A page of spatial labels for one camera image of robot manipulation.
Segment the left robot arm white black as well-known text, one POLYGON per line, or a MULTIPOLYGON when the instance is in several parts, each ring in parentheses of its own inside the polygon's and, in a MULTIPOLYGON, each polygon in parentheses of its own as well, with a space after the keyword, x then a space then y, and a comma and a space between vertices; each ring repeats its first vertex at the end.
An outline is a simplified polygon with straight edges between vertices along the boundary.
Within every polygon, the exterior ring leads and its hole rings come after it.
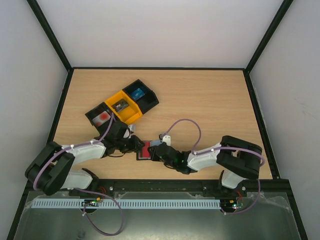
POLYGON ((145 146, 133 134, 131 125, 111 120, 100 136, 79 144, 60 145, 51 141, 27 167, 24 175, 34 190, 51 196, 61 189, 87 189, 95 175, 88 169, 73 170, 73 166, 92 159, 122 154, 138 153, 145 146))

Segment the black leather card holder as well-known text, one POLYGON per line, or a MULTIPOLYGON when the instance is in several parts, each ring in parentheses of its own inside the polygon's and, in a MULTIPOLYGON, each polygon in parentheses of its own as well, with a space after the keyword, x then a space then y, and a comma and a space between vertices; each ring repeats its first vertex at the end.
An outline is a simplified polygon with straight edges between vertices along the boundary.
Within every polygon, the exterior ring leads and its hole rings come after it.
POLYGON ((156 155, 156 148, 162 143, 162 140, 147 140, 143 141, 143 143, 144 146, 141 151, 136 154, 136 160, 159 162, 160 158, 156 155))

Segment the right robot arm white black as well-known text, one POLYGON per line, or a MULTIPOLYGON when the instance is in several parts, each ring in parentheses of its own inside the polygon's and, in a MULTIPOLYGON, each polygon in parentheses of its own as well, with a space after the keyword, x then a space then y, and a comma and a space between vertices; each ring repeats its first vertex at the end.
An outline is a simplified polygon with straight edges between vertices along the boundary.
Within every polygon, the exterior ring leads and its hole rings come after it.
POLYGON ((218 165, 224 167, 218 183, 218 191, 224 196, 233 193, 244 180, 257 180, 260 167, 266 162, 260 146, 230 135, 223 136, 214 146, 194 152, 180 152, 166 142, 147 150, 151 160, 185 175, 218 165))

